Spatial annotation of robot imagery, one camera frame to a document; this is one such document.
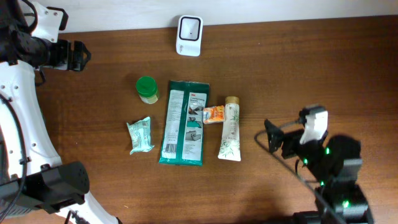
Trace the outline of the white tube with gold cap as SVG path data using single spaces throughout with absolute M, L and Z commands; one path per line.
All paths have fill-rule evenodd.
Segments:
M 226 97 L 219 159 L 241 161 L 239 115 L 239 98 L 236 96 Z

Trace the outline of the orange snack packet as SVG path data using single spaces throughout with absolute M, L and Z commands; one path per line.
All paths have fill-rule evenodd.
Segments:
M 203 123 L 222 123 L 225 121 L 224 106 L 212 106 L 203 109 Z

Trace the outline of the green lid spice jar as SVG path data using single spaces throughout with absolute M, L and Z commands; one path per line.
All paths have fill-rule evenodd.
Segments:
M 159 89 L 152 77 L 140 77 L 136 82 L 136 90 L 144 103 L 154 104 L 159 99 Z

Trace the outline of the pale green wipes packet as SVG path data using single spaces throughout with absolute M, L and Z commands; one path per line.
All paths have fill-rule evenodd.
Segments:
M 135 152 L 149 152 L 154 148 L 151 143 L 149 116 L 134 124 L 126 123 L 126 125 L 132 141 L 130 155 Z

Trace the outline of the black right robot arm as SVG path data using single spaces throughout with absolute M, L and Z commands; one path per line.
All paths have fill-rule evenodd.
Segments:
M 285 133 L 283 126 L 265 120 L 266 150 L 273 155 L 280 149 L 279 162 L 296 157 L 310 171 L 312 182 L 302 177 L 299 181 L 306 187 L 319 184 L 311 190 L 317 209 L 296 212 L 279 223 L 374 223 L 368 200 L 356 183 L 363 164 L 361 143 L 346 135 L 328 138 L 328 111 L 323 106 L 304 107 L 292 124 L 303 127 Z

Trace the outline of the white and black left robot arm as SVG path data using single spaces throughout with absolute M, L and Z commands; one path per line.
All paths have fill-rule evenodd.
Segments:
M 1 218 L 44 210 L 67 223 L 118 223 L 91 194 L 84 165 L 62 162 L 36 94 L 45 68 L 80 72 L 91 54 L 83 42 L 59 38 L 65 10 L 21 6 L 1 2 Z

